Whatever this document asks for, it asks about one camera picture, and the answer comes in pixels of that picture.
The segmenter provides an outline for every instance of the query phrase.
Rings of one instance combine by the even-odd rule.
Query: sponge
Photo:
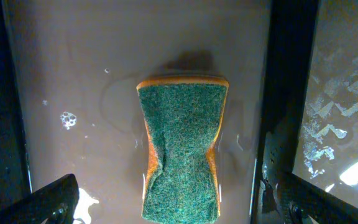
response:
[[[142,217],[157,223],[213,223],[220,216],[214,145],[229,84],[169,77],[138,84],[149,137]]]

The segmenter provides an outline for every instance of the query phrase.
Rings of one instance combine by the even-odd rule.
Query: kitchen sponge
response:
[[[212,223],[220,215],[214,145],[228,82],[170,77],[137,86],[149,137],[142,217],[157,223]]]

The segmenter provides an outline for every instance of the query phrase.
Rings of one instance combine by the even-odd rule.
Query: green scouring pad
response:
[[[214,145],[228,83],[170,77],[137,86],[149,137],[142,216],[157,223],[212,223],[220,215]]]

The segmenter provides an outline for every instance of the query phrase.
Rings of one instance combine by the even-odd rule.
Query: bubble cluster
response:
[[[62,121],[63,127],[67,128],[67,130],[70,130],[70,127],[74,126],[77,121],[77,117],[75,115],[66,111],[60,115],[60,119]]]

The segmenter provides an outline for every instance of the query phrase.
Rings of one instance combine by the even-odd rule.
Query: wet surface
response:
[[[358,2],[323,1],[293,173],[358,208]]]
[[[15,1],[6,15],[33,190],[74,173],[91,204],[91,219],[77,214],[78,223],[146,223],[148,144],[135,87],[184,70],[215,74],[230,84],[216,148],[218,223],[248,222],[267,4]]]

